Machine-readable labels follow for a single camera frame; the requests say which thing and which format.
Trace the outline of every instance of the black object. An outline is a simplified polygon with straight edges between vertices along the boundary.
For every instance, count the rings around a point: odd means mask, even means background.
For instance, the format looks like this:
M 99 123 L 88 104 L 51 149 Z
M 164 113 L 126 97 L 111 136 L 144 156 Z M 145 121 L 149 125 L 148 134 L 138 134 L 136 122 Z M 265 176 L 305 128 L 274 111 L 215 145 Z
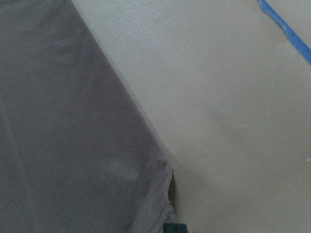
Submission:
M 164 233 L 188 233 L 186 224 L 167 223 L 163 226 Z

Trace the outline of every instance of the gray cloth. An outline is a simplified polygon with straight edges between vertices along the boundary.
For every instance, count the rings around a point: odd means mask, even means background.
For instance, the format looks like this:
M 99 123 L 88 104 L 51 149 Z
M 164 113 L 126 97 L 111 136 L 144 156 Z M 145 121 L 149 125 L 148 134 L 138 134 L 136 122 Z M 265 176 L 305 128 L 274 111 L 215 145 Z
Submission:
M 72 3 L 0 0 L 0 232 L 156 233 L 170 180 Z

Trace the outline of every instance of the beige surface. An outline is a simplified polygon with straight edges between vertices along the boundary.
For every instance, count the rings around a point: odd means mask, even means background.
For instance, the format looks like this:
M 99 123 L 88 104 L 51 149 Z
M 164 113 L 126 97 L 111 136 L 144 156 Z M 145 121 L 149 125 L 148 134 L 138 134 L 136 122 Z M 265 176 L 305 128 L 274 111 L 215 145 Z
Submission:
M 310 232 L 311 67 L 257 1 L 74 2 L 169 151 L 190 232 Z M 311 44 L 290 2 L 271 1 Z

